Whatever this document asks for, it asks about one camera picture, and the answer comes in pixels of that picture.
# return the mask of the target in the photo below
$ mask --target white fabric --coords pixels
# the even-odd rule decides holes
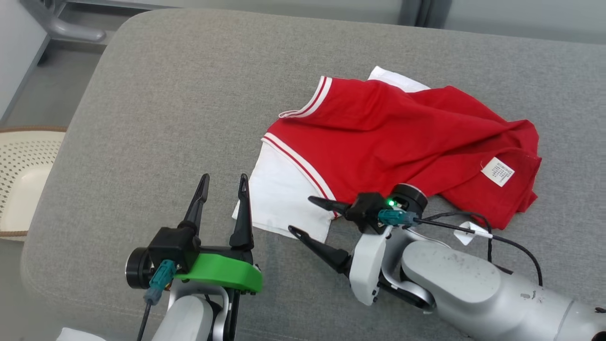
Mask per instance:
[[[330,190],[328,184],[322,178],[322,175],[316,171],[313,165],[300,156],[299,153],[289,147],[288,144],[282,142],[280,138],[270,132],[265,133],[265,135],[261,138],[261,141],[267,143],[268,146],[271,146],[275,151],[282,154],[283,157],[286,157],[290,162],[292,162],[314,186],[318,193],[322,194],[322,197],[330,200],[335,199],[333,191]]]
[[[93,334],[85,333],[83,331],[73,330],[70,328],[63,328],[61,335],[57,341],[105,341],[104,339],[94,336]]]
[[[368,80],[376,79],[389,85],[398,87],[405,92],[417,92],[422,90],[430,89],[428,86],[421,84],[415,80],[412,80],[406,76],[402,76],[399,73],[387,71],[382,67],[375,66],[373,71],[368,76]]]
[[[314,98],[321,92],[322,79],[324,77],[320,79]],[[368,79],[385,82],[406,92],[429,89],[417,81],[378,66],[373,69]],[[284,112],[281,115],[304,110],[305,107],[301,110]],[[325,242],[330,221],[335,217],[334,213],[327,212],[309,202],[307,197],[311,195],[322,197],[315,184],[291,158],[284,155],[283,150],[279,150],[277,145],[262,141],[259,159],[249,179],[253,226],[294,238],[288,231],[288,226],[293,225],[309,233],[315,240]],[[232,215],[234,219],[238,217],[238,209],[239,203]]]

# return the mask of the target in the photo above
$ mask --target white stripe trim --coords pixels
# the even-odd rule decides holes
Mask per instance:
[[[301,118],[301,117],[306,117],[306,116],[313,114],[318,109],[320,104],[322,104],[322,102],[324,101],[324,98],[326,98],[326,95],[328,95],[328,90],[330,89],[330,85],[332,84],[332,82],[333,82],[332,78],[321,76],[320,81],[318,82],[318,86],[316,88],[316,92],[313,94],[313,96],[311,97],[309,102],[303,108],[301,108],[300,110],[288,110],[285,112],[281,112],[278,115],[278,117],[280,117],[280,118],[287,118],[287,117]]]
[[[307,178],[307,180],[309,180],[311,185],[314,186],[318,190],[319,194],[324,192],[327,196],[327,199],[335,200],[335,195],[330,190],[328,184],[324,181],[324,179],[322,178],[320,173],[318,173],[316,171],[316,169],[309,162],[307,162],[304,158],[302,158],[291,147],[288,147],[284,142],[282,142],[282,140],[280,140],[276,135],[273,135],[272,133],[267,132],[267,133],[265,133],[263,138],[261,138],[261,141],[269,144],[273,149],[278,151],[280,154],[284,155],[286,157],[286,159],[290,160],[301,171],[301,173],[303,173],[303,175],[305,175],[305,177]]]

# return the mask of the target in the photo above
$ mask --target black cable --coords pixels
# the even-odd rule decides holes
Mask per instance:
[[[141,341],[143,339],[143,332],[145,331],[145,325],[147,324],[147,318],[150,315],[151,308],[152,301],[148,300],[147,305],[145,306],[145,312],[143,313],[143,320],[141,321],[141,327],[139,328],[139,335],[137,336],[137,341]]]
[[[498,235],[493,235],[493,239],[502,241],[503,243],[507,243],[509,245],[513,245],[513,246],[517,247],[518,249],[522,250],[522,252],[524,252],[525,254],[527,254],[530,257],[530,259],[532,259],[532,262],[534,263],[534,266],[536,268],[536,275],[539,277],[539,286],[543,286],[543,273],[541,273],[541,267],[539,266],[539,261],[536,260],[536,258],[532,254],[532,252],[528,251],[527,248],[523,247],[522,245],[516,243],[513,240],[509,240],[509,239],[500,237]]]
[[[490,224],[488,219],[486,219],[486,217],[481,215],[480,213],[463,212],[463,211],[445,212],[445,213],[434,214],[431,217],[425,218],[425,220],[435,220],[435,219],[442,218],[442,217],[451,217],[453,215],[464,215],[466,217],[475,218],[476,220],[477,220],[476,217],[479,217],[480,219],[482,219],[482,221],[484,221],[484,225],[486,225],[486,230],[488,230],[488,233],[492,234],[492,225]],[[488,239],[487,259],[490,263],[492,263],[492,239]]]
[[[419,218],[415,218],[415,221],[419,224],[440,226],[442,228],[453,229],[453,230],[463,231],[463,232],[472,233],[472,234],[476,233],[476,231],[472,230],[472,229],[465,229],[460,226],[455,226],[455,225],[446,224],[446,223],[440,223],[439,221],[431,221],[431,220],[419,219]],[[537,277],[539,278],[539,286],[543,286],[543,273],[541,272],[541,266],[539,266],[539,262],[536,260],[536,257],[532,254],[532,252],[528,251],[527,248],[516,243],[515,241],[511,241],[507,238],[503,238],[498,235],[493,235],[493,234],[491,234],[491,235],[492,235],[492,239],[502,241],[503,243],[515,246],[516,248],[522,250],[522,252],[527,254],[530,257],[530,259],[532,260],[532,262],[534,263],[534,266],[536,268],[536,274],[537,274]]]

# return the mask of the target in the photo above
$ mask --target clothing label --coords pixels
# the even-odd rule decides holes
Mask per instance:
[[[484,167],[482,173],[486,175],[492,182],[499,185],[499,187],[503,187],[507,180],[511,178],[511,176],[515,173],[513,169],[504,164],[501,160],[494,157],[490,162]]]

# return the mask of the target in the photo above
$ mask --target gray sofa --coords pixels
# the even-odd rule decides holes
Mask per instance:
[[[539,199],[497,233],[541,263],[545,286],[606,302],[600,217],[604,46],[382,24],[216,10],[135,16],[103,54],[65,136],[32,221],[22,279],[67,326],[133,340],[142,291],[124,263],[161,226],[175,226],[201,174],[211,174],[201,238],[224,245],[239,174],[279,112],[302,107],[320,75],[368,77],[375,65],[430,87],[456,86],[541,136]],[[432,198],[428,211],[452,207]],[[424,228],[461,249],[452,233]],[[327,243],[359,234],[336,221]],[[262,294],[242,299],[238,340],[468,340],[390,297],[366,307],[347,280],[298,241],[255,229]],[[485,243],[467,252],[484,257]],[[522,252],[496,243],[495,263],[536,278]],[[151,311],[149,338],[167,297]]]

